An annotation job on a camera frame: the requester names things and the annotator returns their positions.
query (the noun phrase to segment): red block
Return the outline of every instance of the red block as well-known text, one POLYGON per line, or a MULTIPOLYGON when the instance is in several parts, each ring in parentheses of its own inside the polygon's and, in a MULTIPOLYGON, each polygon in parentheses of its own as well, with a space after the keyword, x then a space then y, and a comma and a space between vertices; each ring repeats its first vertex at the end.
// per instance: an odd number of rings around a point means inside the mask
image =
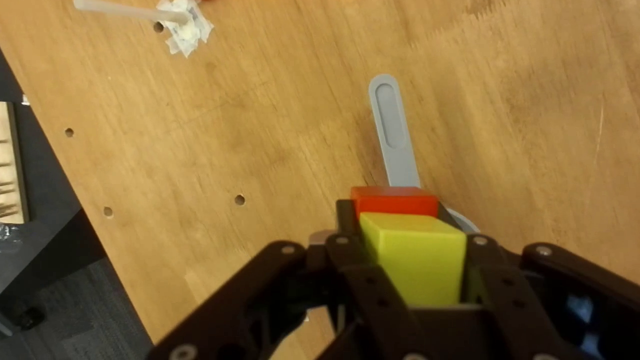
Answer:
POLYGON ((422 187, 351 187, 356 211, 386 211, 386 214, 424 214, 438 216, 438 198, 422 187))

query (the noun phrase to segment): wooden table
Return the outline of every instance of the wooden table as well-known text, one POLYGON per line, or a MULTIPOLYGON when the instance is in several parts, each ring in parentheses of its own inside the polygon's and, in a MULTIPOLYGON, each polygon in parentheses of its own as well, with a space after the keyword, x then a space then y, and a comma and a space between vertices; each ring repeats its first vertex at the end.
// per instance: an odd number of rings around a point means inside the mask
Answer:
MULTIPOLYGON (((2 50, 153 340, 265 241, 383 184, 379 71, 425 187, 507 247, 553 240, 640 279, 640 1, 213 0, 188 59, 143 21, 0 1, 2 50)), ((325 341, 304 332, 281 358, 325 341)))

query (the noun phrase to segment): gray plastic handle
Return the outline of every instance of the gray plastic handle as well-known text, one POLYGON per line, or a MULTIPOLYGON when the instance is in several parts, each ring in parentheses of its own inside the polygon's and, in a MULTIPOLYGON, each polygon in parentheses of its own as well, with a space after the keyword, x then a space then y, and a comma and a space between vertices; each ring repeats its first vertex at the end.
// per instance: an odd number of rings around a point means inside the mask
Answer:
POLYGON ((394 75, 379 74, 367 83, 378 141, 390 185, 417 185, 411 138, 408 134, 399 86, 394 75))

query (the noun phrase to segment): yellow sponge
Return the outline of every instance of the yellow sponge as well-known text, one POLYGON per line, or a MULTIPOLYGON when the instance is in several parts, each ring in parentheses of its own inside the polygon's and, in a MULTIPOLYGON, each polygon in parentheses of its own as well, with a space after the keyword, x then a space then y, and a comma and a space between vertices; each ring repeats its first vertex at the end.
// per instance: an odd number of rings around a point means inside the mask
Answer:
POLYGON ((465 233, 431 216, 362 211, 365 247, 410 308, 459 300, 465 233))

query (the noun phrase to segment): dark floor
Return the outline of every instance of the dark floor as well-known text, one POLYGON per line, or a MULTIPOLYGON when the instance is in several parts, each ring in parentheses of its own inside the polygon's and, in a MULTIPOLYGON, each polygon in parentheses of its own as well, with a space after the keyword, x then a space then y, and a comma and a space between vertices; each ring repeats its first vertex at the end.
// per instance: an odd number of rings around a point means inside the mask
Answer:
POLYGON ((149 349, 120 279, 98 260, 39 290, 39 326, 0 338, 0 360, 135 360, 149 349))

